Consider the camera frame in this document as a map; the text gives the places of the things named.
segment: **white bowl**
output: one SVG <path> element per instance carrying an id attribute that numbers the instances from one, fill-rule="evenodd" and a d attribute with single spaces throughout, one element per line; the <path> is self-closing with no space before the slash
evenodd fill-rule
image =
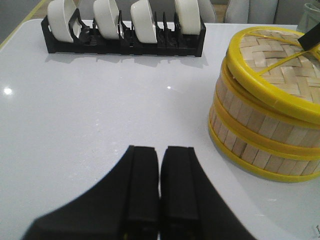
<path id="1" fill-rule="evenodd" d="M 131 5 L 131 19 L 137 38 L 141 43 L 156 44 L 156 25 L 148 0 L 139 0 Z"/>
<path id="2" fill-rule="evenodd" d="M 201 30 L 200 12 L 197 0 L 174 0 L 182 34 L 199 35 Z"/>
<path id="3" fill-rule="evenodd" d="M 47 8 L 49 25 L 53 36 L 62 42 L 73 43 L 68 22 L 76 10 L 76 5 L 73 0 L 53 0 Z M 81 25 L 76 20 L 73 25 L 74 35 L 79 37 Z"/>
<path id="4" fill-rule="evenodd" d="M 99 31 L 105 39 L 119 39 L 119 9 L 115 0 L 96 0 L 93 13 Z"/>

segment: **bamboo steamer lid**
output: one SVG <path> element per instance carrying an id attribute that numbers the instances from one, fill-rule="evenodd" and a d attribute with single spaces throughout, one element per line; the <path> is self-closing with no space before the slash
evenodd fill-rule
<path id="1" fill-rule="evenodd" d="M 290 117 L 320 124 L 320 49 L 304 51 L 303 34 L 259 26 L 236 33 L 226 64 L 253 96 Z"/>

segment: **black dish rack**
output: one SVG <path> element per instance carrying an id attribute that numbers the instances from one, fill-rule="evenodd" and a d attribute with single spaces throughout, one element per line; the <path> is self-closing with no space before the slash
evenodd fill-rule
<path id="1" fill-rule="evenodd" d="M 73 30 L 74 23 L 78 21 L 81 25 L 81 32 L 77 37 Z M 122 20 L 122 12 L 119 11 L 118 35 L 119 39 L 110 40 L 101 36 L 95 19 L 92 28 L 85 25 L 81 19 L 80 11 L 77 8 L 68 22 L 70 35 L 73 43 L 57 40 L 50 30 L 48 16 L 42 22 L 42 32 L 48 53 L 96 53 L 96 54 L 121 54 L 121 55 L 159 55 L 159 56 L 196 56 L 201 57 L 206 26 L 200 19 L 200 34 L 182 34 L 177 13 L 174 14 L 174 30 L 168 28 L 166 14 L 163 13 L 163 26 L 160 28 L 157 22 L 157 13 L 154 13 L 157 43 L 141 43 L 135 32 L 135 27 L 127 27 Z"/>

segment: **gray chair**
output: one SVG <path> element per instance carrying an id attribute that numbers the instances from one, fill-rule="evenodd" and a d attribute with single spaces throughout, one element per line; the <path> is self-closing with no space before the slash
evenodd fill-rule
<path id="1" fill-rule="evenodd" d="M 298 24 L 311 0 L 229 0 L 225 23 Z"/>
<path id="2" fill-rule="evenodd" d="M 92 20 L 94 18 L 93 4 L 95 0 L 81 0 L 78 8 L 81 18 L 84 20 Z M 119 10 L 122 11 L 122 19 L 124 21 L 131 20 L 130 7 L 137 0 L 115 0 Z M 226 0 L 214 0 L 219 3 L 225 3 Z M 149 0 L 151 9 L 157 13 L 158 21 L 162 21 L 163 12 L 165 12 L 166 20 L 173 22 L 175 9 L 174 0 Z M 210 0 L 198 0 L 201 18 L 205 23 L 216 23 L 217 16 Z"/>

